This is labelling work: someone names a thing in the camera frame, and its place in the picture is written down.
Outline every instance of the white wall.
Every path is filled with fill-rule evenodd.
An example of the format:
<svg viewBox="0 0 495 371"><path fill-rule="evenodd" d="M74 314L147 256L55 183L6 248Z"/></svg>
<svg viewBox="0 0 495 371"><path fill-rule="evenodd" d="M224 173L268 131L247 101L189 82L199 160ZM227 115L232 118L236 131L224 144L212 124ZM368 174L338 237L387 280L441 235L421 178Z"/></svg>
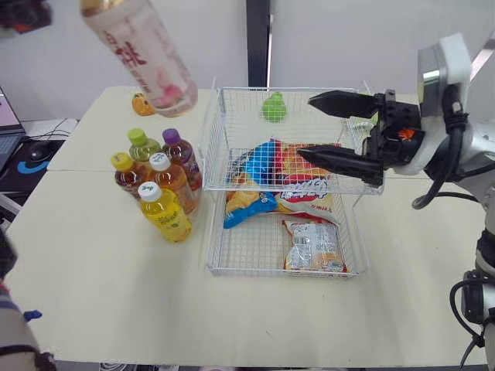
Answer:
<svg viewBox="0 0 495 371"><path fill-rule="evenodd" d="M274 87L365 79L375 92L416 94L419 49L461 32L473 57L495 27L493 0L272 0L272 12ZM494 75L490 61L473 82L474 115L494 115Z"/></svg>
<svg viewBox="0 0 495 371"><path fill-rule="evenodd" d="M48 0L53 24L0 39L0 85L21 120L81 118L105 87L137 85L83 23L77 0ZM199 87L246 86L244 0L154 0Z"/></svg>

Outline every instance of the laptop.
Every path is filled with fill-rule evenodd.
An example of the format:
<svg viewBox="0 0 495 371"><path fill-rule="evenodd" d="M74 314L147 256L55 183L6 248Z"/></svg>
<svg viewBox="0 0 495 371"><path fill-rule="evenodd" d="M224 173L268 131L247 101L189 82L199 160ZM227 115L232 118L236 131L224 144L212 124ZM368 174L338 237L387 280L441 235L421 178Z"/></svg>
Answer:
<svg viewBox="0 0 495 371"><path fill-rule="evenodd" d="M25 135L26 131L0 87L0 172Z"/></svg>

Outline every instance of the green toy pear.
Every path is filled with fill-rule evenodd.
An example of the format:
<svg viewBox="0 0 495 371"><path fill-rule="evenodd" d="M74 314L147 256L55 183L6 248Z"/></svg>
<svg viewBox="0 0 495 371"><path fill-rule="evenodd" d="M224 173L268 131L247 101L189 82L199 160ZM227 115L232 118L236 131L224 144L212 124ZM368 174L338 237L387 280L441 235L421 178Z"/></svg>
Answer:
<svg viewBox="0 0 495 371"><path fill-rule="evenodd" d="M287 114L282 93L276 91L263 103L263 116L270 122L279 122Z"/></svg>

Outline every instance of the mouse pad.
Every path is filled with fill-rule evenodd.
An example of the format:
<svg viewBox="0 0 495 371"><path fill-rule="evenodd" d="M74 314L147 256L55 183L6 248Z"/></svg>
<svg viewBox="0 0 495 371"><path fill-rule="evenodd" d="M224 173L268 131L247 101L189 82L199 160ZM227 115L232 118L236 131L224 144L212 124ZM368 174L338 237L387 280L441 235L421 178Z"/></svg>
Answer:
<svg viewBox="0 0 495 371"><path fill-rule="evenodd" d="M46 172L49 161L33 162L29 149L36 141L28 141L7 161L0 174L0 192L27 192L34 190ZM64 141L51 141L53 153L58 151Z"/></svg>

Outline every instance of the yellow juice bottle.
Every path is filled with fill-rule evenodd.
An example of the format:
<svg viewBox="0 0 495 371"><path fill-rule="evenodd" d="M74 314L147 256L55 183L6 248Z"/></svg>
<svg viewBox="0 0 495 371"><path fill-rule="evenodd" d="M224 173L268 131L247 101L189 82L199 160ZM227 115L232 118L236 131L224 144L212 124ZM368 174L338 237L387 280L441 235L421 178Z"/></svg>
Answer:
<svg viewBox="0 0 495 371"><path fill-rule="evenodd" d="M191 234L191 222L179 204L174 192L160 189L155 182L144 182L139 186L141 211L158 227L169 242L184 241Z"/></svg>

